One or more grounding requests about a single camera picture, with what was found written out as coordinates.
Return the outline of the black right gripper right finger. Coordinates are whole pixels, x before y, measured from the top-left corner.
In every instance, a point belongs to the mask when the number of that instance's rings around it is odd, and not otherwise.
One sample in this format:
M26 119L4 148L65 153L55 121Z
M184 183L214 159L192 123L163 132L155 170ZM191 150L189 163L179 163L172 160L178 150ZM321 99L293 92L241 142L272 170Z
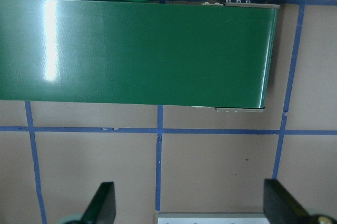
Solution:
M276 179L265 179L263 212L271 224L308 223L309 213Z

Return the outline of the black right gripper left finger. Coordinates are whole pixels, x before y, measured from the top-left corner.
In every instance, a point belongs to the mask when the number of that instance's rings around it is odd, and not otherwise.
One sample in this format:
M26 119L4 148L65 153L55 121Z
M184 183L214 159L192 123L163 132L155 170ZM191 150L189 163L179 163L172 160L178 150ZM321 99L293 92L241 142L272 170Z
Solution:
M87 209L83 213L81 223L114 223L116 217L116 199L114 183L100 184Z

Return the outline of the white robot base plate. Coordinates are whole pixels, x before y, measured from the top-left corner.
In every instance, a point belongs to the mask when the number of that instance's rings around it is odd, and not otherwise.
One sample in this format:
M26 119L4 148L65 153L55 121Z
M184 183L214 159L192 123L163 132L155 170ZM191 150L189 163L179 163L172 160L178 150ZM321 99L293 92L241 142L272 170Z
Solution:
M263 213L158 213L155 223L223 223L223 224L266 224Z

